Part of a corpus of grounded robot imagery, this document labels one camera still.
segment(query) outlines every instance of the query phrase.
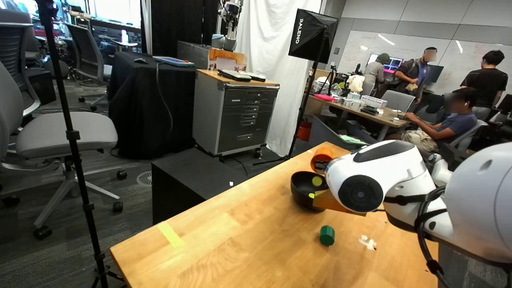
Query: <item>ceiling light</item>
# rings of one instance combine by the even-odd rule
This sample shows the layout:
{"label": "ceiling light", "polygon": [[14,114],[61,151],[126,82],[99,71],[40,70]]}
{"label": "ceiling light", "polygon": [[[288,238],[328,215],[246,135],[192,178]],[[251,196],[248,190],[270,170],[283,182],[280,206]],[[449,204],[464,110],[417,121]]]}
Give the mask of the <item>ceiling light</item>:
{"label": "ceiling light", "polygon": [[461,55],[464,54],[462,46],[459,41],[454,41],[454,44],[457,44]]}
{"label": "ceiling light", "polygon": [[395,44],[393,44],[393,42],[390,42],[389,39],[385,39],[382,34],[377,34],[377,36],[379,36],[379,39],[382,39],[385,44],[389,44],[389,46],[395,47]]}

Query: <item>chair wheel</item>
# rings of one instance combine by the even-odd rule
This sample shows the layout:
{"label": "chair wheel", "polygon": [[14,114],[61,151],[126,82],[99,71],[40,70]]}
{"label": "chair wheel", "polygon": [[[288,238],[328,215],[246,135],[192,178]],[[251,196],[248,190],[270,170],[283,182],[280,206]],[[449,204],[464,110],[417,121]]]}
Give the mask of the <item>chair wheel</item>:
{"label": "chair wheel", "polygon": [[126,180],[126,178],[128,178],[128,174],[126,174],[125,170],[117,172],[115,178],[117,178],[117,180]]}
{"label": "chair wheel", "polygon": [[19,206],[19,198],[9,196],[9,198],[1,199],[1,202],[3,202],[3,206],[5,206],[6,209],[13,209],[13,207],[17,207],[17,206]]}
{"label": "chair wheel", "polygon": [[112,212],[113,214],[121,214],[123,212],[123,202],[120,202],[120,201],[113,202]]}
{"label": "chair wheel", "polygon": [[51,236],[51,230],[48,226],[41,226],[38,230],[33,231],[33,238],[37,241],[45,241]]}

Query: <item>filing cabinet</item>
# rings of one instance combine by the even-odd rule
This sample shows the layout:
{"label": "filing cabinet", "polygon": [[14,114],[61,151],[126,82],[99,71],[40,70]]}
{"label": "filing cabinet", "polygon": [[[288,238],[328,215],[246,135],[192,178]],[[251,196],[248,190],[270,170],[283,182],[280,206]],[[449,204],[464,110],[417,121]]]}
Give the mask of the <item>filing cabinet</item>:
{"label": "filing cabinet", "polygon": [[256,151],[265,145],[277,84],[235,82],[198,71],[193,97],[195,143],[213,156]]}

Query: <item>white curtain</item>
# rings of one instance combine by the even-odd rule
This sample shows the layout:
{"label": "white curtain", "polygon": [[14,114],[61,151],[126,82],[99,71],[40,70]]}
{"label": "white curtain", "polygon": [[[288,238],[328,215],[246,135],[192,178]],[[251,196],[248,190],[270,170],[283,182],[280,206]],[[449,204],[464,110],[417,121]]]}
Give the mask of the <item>white curtain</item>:
{"label": "white curtain", "polygon": [[245,0],[235,52],[243,54],[251,73],[280,84],[270,119],[267,146],[286,156],[304,95],[307,62],[288,57],[296,10],[320,12],[321,0]]}

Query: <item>white robot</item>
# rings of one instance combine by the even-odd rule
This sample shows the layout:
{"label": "white robot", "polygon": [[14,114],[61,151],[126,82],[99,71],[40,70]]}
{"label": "white robot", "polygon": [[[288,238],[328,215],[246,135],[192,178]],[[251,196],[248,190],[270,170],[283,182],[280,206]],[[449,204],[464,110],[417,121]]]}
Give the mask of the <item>white robot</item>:
{"label": "white robot", "polygon": [[432,177],[413,145],[382,142],[333,161],[326,185],[345,210],[368,214],[384,206],[400,230],[510,265],[512,145],[483,150],[453,174],[438,156],[429,161],[435,162]]}

